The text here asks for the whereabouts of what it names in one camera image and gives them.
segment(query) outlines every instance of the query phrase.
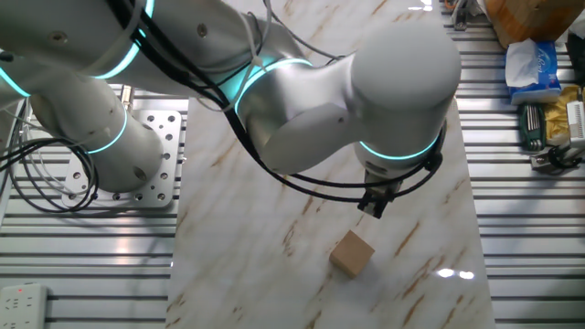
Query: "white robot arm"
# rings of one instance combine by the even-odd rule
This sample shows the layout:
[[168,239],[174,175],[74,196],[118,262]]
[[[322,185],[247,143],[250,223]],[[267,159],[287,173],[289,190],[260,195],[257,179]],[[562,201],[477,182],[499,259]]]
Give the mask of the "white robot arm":
[[[250,42],[242,18],[256,27],[253,41],[263,64],[247,79]],[[424,22],[391,24],[356,53],[317,68],[281,25],[243,16],[219,0],[5,0],[0,48],[0,108],[33,95],[35,114],[55,134],[83,141],[96,130],[110,132],[85,146],[99,150],[114,141],[92,156],[100,159],[98,169],[107,168],[101,174],[122,173],[101,178],[102,188],[120,192],[142,181],[119,177],[138,176],[136,167],[149,176],[160,154],[137,147],[153,144],[140,123],[122,128],[133,119],[105,79],[154,92],[203,94],[221,107],[233,103],[229,123],[275,177],[302,172],[352,143],[367,171],[364,186],[376,187],[364,200],[390,201],[399,189],[396,178],[440,151],[461,75],[454,43]],[[118,132],[123,138],[114,140]],[[141,155],[128,154],[129,148]],[[112,160],[121,154],[126,164]]]

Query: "electrical outlet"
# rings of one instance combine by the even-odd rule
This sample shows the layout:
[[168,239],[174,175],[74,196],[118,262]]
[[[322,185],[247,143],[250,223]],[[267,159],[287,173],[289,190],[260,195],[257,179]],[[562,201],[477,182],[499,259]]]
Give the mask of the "electrical outlet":
[[30,283],[0,291],[0,329],[43,329],[47,288]]

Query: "metal mounting plate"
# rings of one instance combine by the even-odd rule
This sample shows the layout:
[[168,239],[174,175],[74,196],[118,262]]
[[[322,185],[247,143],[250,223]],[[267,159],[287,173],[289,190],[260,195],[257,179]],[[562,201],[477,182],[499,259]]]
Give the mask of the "metal mounting plate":
[[[98,189],[98,198],[94,200],[88,209],[145,209],[161,208],[170,205],[175,189],[175,175],[179,150],[179,135],[181,133],[181,114],[178,111],[133,111],[133,117],[144,123],[159,135],[164,154],[170,154],[164,159],[156,175],[139,189],[128,193],[112,193]],[[165,137],[172,134],[175,138],[168,141]],[[72,155],[69,160],[69,168],[65,185],[72,191],[81,191],[88,184],[88,178],[83,174],[80,160]],[[66,206],[74,206],[81,201],[82,196],[73,199],[63,195],[61,198]]]

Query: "white marble table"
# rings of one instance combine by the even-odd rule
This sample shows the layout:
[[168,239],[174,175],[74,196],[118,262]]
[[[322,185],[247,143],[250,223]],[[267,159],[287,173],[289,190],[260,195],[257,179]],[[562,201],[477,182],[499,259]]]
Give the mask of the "white marble table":
[[[358,47],[384,22],[437,14],[405,9],[425,6],[419,0],[273,3],[290,28],[335,53]],[[235,5],[261,14],[256,3]],[[454,106],[440,171],[382,219],[282,186],[221,114],[190,102],[188,117],[167,327],[495,328]],[[307,174],[360,182],[364,169],[346,147]],[[354,280],[328,261],[349,229],[376,250]],[[453,276],[443,278],[444,269]]]

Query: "wooden block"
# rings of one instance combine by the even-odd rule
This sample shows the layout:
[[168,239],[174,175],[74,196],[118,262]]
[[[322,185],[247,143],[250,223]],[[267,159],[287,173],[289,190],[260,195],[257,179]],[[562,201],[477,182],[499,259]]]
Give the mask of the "wooden block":
[[350,230],[333,249],[329,261],[354,279],[373,254],[374,249]]

